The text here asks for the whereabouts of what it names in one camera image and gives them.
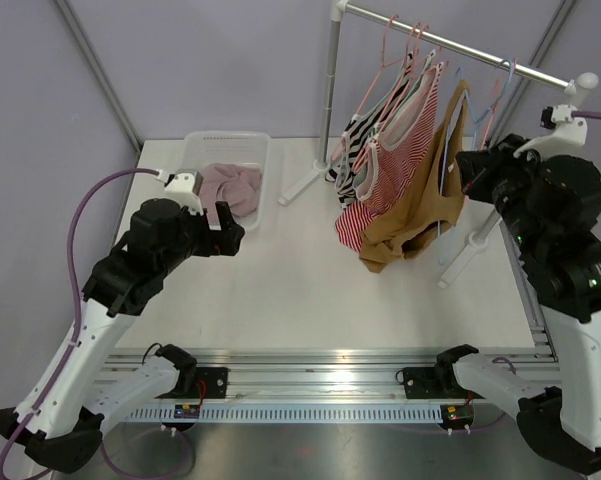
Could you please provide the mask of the mauve tank top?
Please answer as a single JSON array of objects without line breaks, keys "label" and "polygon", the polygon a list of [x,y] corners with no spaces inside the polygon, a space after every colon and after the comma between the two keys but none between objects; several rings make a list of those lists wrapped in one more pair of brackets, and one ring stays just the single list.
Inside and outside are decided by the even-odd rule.
[{"label": "mauve tank top", "polygon": [[219,201],[226,202],[237,218],[257,210],[262,182],[258,168],[214,163],[204,167],[201,175],[203,182],[199,197],[210,222],[217,221],[215,203]]}]

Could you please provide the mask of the tan tank top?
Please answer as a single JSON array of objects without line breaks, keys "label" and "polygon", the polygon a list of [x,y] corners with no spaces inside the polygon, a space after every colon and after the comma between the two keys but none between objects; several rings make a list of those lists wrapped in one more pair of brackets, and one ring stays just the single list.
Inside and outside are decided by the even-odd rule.
[{"label": "tan tank top", "polygon": [[363,230],[359,259],[370,272],[418,257],[457,225],[464,194],[455,156],[462,150],[469,93],[468,82],[459,81],[411,184]]}]

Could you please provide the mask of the blue wire hanger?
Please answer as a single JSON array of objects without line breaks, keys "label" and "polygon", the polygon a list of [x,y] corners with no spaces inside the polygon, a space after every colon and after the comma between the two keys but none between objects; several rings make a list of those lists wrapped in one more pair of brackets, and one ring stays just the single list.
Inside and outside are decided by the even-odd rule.
[{"label": "blue wire hanger", "polygon": [[[460,83],[462,81],[466,81],[466,78],[465,78],[465,75],[464,75],[464,72],[463,72],[461,66],[459,66],[456,69],[455,80],[457,81],[457,85],[460,85]],[[476,142],[477,142],[478,129],[479,129],[480,123],[484,119],[485,113],[482,113],[480,115],[478,115],[476,113],[475,109],[472,106],[469,87],[464,88],[463,94],[461,95],[461,101],[466,102],[469,120],[472,125],[472,135],[470,136],[470,139],[471,139],[470,146],[472,148],[475,148]],[[446,139],[445,139],[445,146],[444,146],[443,162],[442,162],[442,166],[444,168],[447,167],[447,156],[448,156],[448,148],[449,148],[449,140],[450,139],[451,139],[451,134],[447,133]],[[441,235],[442,235],[441,222],[438,221],[437,222],[437,237],[436,237],[437,262],[440,266],[444,266],[446,264],[447,258],[449,256],[449,252],[450,252],[450,248],[451,248],[451,241],[452,241],[452,238],[454,237],[454,228],[451,228],[451,237],[452,238],[447,242],[447,245],[445,248],[442,247],[443,242],[440,240]]]}]

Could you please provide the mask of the pink wire hanger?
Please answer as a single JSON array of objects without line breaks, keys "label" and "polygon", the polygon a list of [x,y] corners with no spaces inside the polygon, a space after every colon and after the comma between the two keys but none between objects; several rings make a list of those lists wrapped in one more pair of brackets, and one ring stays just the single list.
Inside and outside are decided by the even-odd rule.
[{"label": "pink wire hanger", "polygon": [[502,81],[500,81],[499,79],[495,81],[492,89],[492,98],[489,102],[489,105],[474,120],[475,129],[472,140],[473,147],[478,147],[479,149],[482,149],[486,146],[488,135],[490,133],[491,125],[493,123],[495,114],[497,113],[499,104],[505,96],[505,94],[507,93],[509,85],[513,80],[516,66],[517,59],[515,57],[505,58],[504,60],[498,63],[498,67],[506,68],[507,76]]}]

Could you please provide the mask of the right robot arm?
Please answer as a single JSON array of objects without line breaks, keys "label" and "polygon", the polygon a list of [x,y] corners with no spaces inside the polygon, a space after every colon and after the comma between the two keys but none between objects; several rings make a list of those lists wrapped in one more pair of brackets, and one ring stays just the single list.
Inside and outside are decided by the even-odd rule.
[{"label": "right robot arm", "polygon": [[513,418],[540,457],[601,478],[601,174],[583,158],[542,156],[509,135],[456,157],[464,193],[491,204],[519,250],[560,364],[535,387],[470,345],[437,356],[436,389],[479,395]]}]

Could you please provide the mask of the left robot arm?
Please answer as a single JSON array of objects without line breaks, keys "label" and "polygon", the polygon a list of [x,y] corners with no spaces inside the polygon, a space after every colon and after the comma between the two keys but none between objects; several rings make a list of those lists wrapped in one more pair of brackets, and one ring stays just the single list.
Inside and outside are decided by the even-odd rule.
[{"label": "left robot arm", "polygon": [[103,438],[131,412],[162,395],[183,398],[198,389],[197,361],[173,344],[127,378],[88,395],[121,336],[164,288],[166,278],[192,256],[234,256],[245,231],[225,201],[215,204],[219,226],[204,212],[176,201],[150,199],[132,215],[129,228],[97,262],[83,288],[81,321],[29,396],[0,409],[0,435],[24,448],[45,470],[81,469]]}]

